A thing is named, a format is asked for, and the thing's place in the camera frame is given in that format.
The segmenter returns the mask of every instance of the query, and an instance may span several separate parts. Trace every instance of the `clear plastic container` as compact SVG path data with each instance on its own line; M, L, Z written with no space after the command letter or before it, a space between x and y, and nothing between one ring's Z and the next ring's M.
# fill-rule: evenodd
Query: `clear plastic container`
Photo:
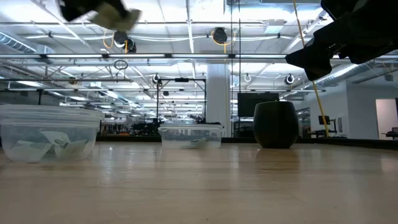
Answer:
M59 106L1 105L2 148L17 162L84 159L104 114Z
M224 134L222 125L161 124L162 146L171 149L219 148Z

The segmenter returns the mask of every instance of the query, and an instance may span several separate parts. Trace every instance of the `wooden table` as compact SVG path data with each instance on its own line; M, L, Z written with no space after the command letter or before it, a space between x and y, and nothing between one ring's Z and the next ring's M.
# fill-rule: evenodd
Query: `wooden table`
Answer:
M398 223L398 152L98 143L90 159L0 154L0 223Z

